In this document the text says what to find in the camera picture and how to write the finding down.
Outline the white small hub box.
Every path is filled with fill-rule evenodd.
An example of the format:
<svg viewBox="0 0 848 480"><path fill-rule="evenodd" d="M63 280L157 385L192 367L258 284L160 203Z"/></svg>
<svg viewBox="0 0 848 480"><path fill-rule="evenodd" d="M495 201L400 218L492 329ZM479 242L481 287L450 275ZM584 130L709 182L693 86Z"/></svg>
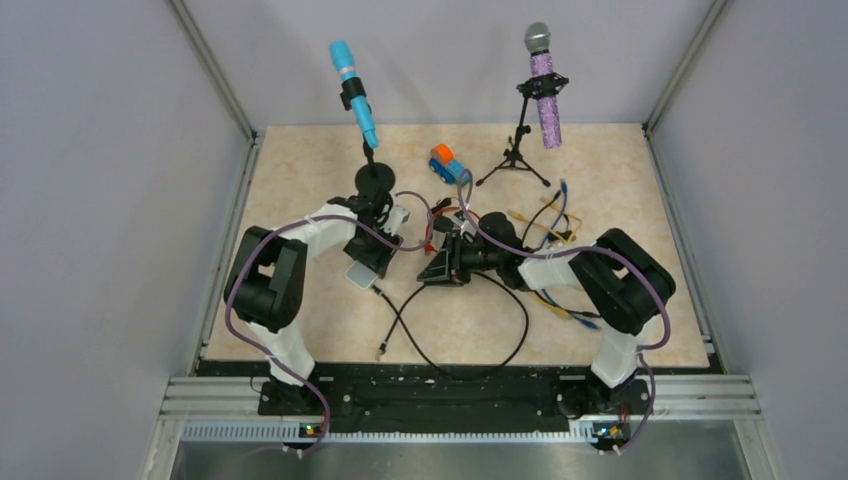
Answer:
<svg viewBox="0 0 848 480"><path fill-rule="evenodd" d="M360 262L351 264L344 276L354 286L362 290L370 289L379 278L376 272Z"/></svg>

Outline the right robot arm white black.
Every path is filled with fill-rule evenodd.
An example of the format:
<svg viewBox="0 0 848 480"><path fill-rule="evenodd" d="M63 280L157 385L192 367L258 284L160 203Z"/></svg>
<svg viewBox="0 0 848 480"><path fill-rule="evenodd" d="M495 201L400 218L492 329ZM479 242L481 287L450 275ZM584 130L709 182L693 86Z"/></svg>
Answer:
<svg viewBox="0 0 848 480"><path fill-rule="evenodd" d="M486 214L473 226L472 236L457 227L446 232L418 282L463 286L472 275L493 271L513 290L581 288L606 326L589 374L569 385L558 404L569 418L619 412L644 352L670 340L667 303L677 286L668 270L618 228L589 246L531 249L502 212Z"/></svg>

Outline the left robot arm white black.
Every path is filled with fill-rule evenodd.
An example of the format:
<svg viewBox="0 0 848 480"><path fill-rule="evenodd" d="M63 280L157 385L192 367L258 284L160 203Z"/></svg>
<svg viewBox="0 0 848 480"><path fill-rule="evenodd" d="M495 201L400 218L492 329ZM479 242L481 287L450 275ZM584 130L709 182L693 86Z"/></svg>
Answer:
<svg viewBox="0 0 848 480"><path fill-rule="evenodd" d="M243 234L223 293L225 324L265 356L263 393L283 413L326 410L320 386L309 379L316 361L296 322L308 263L341 245L356 269L382 278L402 247L398 230L408 218L397 197L379 189L334 197L301 220L275 230L253 226Z"/></svg>

